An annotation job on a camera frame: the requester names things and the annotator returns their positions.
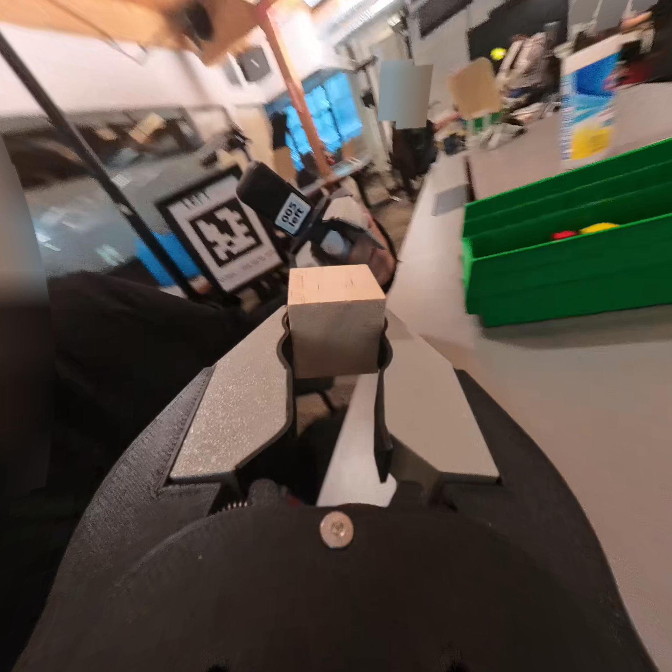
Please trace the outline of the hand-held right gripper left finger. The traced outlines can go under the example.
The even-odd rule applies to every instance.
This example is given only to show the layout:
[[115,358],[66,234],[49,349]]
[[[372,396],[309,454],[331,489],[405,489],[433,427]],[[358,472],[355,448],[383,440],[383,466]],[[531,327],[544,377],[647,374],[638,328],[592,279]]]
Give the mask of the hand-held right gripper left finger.
[[237,471],[293,421],[291,344],[281,306],[212,369],[169,478],[176,484],[234,483]]

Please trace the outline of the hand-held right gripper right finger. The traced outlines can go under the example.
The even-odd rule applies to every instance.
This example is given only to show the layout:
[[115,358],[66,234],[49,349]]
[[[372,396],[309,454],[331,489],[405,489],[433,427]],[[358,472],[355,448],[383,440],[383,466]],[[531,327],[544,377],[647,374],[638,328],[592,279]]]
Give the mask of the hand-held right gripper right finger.
[[447,484],[494,486],[499,470],[454,366],[386,312],[374,400],[374,460],[381,483],[416,483],[424,501]]

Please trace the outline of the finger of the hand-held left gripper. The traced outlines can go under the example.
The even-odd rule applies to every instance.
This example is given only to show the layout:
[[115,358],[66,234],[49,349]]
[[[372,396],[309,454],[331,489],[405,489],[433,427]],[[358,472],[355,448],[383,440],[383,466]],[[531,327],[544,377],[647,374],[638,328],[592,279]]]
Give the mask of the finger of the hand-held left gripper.
[[325,230],[337,231],[352,243],[352,249],[382,247],[368,232],[378,226],[370,211],[355,197],[337,193],[329,199],[324,212]]
[[324,239],[316,244],[316,259],[319,261],[348,261],[352,243],[337,231],[330,230]]

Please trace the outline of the medium natural wooden cube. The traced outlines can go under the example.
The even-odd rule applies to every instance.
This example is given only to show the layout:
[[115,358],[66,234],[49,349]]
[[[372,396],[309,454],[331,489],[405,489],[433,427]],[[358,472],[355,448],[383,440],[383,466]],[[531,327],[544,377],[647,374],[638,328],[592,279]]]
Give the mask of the medium natural wooden cube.
[[378,371],[386,297],[367,265],[292,268],[287,305],[297,379]]

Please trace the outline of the green plastic bin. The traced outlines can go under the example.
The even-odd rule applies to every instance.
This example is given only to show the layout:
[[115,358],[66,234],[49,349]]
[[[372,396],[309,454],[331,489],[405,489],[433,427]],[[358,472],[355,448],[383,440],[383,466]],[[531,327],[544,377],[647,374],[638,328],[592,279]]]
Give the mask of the green plastic bin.
[[[619,228],[551,241],[596,223]],[[671,303],[671,139],[466,205],[466,311],[484,327]]]

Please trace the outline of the person's left forearm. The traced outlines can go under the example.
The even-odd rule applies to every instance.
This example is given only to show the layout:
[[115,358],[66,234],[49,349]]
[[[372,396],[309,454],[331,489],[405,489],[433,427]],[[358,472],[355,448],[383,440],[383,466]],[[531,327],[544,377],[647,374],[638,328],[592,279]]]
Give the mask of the person's left forearm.
[[218,362],[287,297],[212,306],[107,274],[47,281],[61,401],[145,425],[203,369]]

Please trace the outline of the person's left hand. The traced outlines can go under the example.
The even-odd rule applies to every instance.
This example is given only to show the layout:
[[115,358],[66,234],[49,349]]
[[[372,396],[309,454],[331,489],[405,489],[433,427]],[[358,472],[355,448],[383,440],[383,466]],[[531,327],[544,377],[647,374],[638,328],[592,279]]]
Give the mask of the person's left hand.
[[385,229],[372,226],[369,231],[382,247],[374,247],[370,252],[367,265],[371,269],[382,291],[387,294],[397,274],[397,251]]

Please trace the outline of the white sign board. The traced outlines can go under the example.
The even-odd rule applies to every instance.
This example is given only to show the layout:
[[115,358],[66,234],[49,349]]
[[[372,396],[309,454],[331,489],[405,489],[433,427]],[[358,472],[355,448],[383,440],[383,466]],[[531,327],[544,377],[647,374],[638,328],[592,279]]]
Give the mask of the white sign board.
[[227,294],[284,264],[259,217],[237,197],[239,165],[160,196],[155,207],[203,275]]

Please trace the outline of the diagonal support beam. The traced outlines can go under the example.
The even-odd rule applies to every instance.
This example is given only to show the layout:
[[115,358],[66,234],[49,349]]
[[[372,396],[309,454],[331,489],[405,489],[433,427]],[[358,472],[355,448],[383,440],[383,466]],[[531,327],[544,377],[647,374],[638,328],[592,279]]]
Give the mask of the diagonal support beam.
[[313,117],[309,112],[301,80],[298,77],[298,73],[294,68],[290,56],[288,55],[286,45],[281,35],[281,30],[273,16],[273,4],[274,1],[260,1],[257,4],[255,10],[257,14],[257,22],[259,27],[263,30],[265,38],[267,39],[275,60],[278,63],[278,68],[288,90],[292,105],[298,114],[308,143],[313,151],[318,172],[324,180],[328,180],[333,176],[331,165],[327,161],[323,143],[319,138]]

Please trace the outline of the black diagonal pole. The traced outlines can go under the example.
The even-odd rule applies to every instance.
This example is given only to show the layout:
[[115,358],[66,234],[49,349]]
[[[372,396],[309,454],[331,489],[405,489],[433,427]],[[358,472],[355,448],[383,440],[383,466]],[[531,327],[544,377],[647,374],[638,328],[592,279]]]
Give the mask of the black diagonal pole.
[[188,299],[200,303],[203,300],[201,295],[191,286],[172,257],[165,251],[160,242],[156,240],[145,220],[124,195],[122,189],[113,182],[104,164],[92,148],[89,147],[88,143],[86,143],[79,130],[68,120],[60,107],[55,104],[4,35],[1,35],[1,57],[44,111],[50,123],[71,143],[81,161],[113,201],[116,210],[122,214],[137,236],[153,253],[156,260],[164,268],[164,271],[169,274]]

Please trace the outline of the small wooden document stand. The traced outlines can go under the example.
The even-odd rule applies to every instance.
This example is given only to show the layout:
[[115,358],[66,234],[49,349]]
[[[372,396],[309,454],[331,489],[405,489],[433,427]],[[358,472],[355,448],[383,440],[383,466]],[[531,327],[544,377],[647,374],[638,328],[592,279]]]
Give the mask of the small wooden document stand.
[[492,63],[471,61],[448,81],[452,101],[466,131],[469,148],[497,148],[503,140],[503,98]]

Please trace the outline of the person's torso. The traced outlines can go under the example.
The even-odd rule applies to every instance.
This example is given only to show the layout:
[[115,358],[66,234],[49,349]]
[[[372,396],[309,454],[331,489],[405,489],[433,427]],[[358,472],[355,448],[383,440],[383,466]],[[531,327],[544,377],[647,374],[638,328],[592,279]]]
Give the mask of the person's torso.
[[1,670],[34,627],[73,527],[145,425],[61,401],[47,304],[1,307]]

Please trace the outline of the wipes canister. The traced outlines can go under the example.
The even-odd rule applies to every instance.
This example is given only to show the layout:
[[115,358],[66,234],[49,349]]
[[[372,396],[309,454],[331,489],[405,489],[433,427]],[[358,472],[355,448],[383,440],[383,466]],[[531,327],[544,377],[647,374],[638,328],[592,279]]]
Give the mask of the wipes canister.
[[615,130],[618,52],[584,49],[567,56],[560,76],[560,158],[564,168],[601,160]]

